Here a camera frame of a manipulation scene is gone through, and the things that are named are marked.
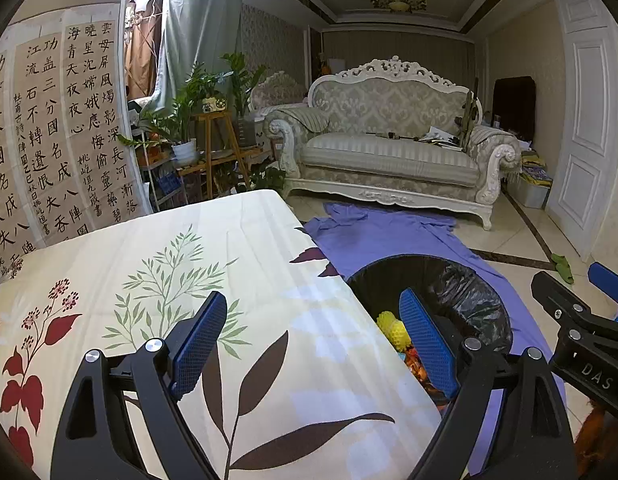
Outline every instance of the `wooden stand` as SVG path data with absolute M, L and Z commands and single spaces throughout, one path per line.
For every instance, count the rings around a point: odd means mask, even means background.
M 233 131 L 233 124 L 231 124 L 231 112 L 229 110 L 223 110 L 221 112 L 211 112 L 209 114 L 196 114 L 194 116 L 195 121 L 199 123 L 205 123 L 205 161 L 202 164 L 198 164 L 196 166 L 189 166 L 188 168 L 183 168 L 179 171 L 180 176 L 185 176 L 189 173 L 194 173 L 196 171 L 206 171 L 207 173 L 207 198 L 211 200 L 214 197 L 214 188 L 213 188 L 213 179 L 211 175 L 211 169 L 213 166 L 217 166 L 218 164 L 223 164 L 224 162 L 229 162 L 231 160 L 238 161 L 238 167 L 240 168 L 240 172 L 243 174 L 244 183 L 247 186 L 247 190 L 251 188 L 251 184 L 249 182 L 249 173 L 247 173 L 247 166 L 244 164 L 244 156 L 253 155 L 251 153 L 253 150 L 249 152 L 241 152 L 240 147 L 238 146 L 238 140 L 235 137 L 235 132 Z M 215 119 L 224 119 L 225 125 L 227 126 L 227 134 L 229 137 L 229 143 L 231 145 L 231 151 L 233 155 L 224 156 L 223 158 L 218 158 L 216 160 L 211 159 L 211 121 Z

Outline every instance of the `door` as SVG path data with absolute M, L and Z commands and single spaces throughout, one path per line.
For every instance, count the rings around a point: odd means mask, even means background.
M 600 0 L 558 0 L 566 106 L 558 171 L 547 213 L 585 261 L 618 171 L 618 56 Z

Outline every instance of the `metal bolt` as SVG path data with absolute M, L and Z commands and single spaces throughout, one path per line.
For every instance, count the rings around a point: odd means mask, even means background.
M 482 346 L 482 343 L 480 343 L 480 341 L 478 341 L 475 337 L 468 337 L 465 339 L 465 348 L 468 350 L 480 350 Z
M 148 352 L 157 352 L 160 348 L 163 347 L 163 342 L 160 339 L 149 339 L 145 344 L 144 348 Z
M 536 361 L 538 361 L 539 359 L 542 359 L 543 357 L 543 353 L 540 350 L 538 350 L 538 348 L 535 348 L 533 346 L 527 350 L 527 355 L 531 357 L 532 359 L 535 359 Z
M 86 354 L 84 354 L 84 360 L 87 363 L 93 363 L 100 359 L 100 352 L 97 350 L 89 350 Z

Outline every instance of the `sofa backrest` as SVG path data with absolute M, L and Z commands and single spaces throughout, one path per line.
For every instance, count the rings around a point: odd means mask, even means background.
M 436 126 L 459 133 L 455 118 L 464 113 L 468 89 L 454 85 L 415 62 L 374 59 L 336 75 L 318 78 L 309 89 L 309 106 L 329 115 L 329 131 L 389 133 L 421 137 Z M 478 102 L 477 124 L 483 118 Z
M 304 86 L 281 70 L 253 88 L 249 97 L 249 109 L 254 111 L 268 106 L 301 103 L 306 92 Z

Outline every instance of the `green shoe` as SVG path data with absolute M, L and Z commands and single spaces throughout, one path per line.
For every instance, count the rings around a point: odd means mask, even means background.
M 574 283 L 574 276 L 572 275 L 572 269 L 569 266 L 567 258 L 552 253 L 551 260 L 556 264 L 556 272 L 560 274 L 564 282 L 568 285 L 572 285 Z

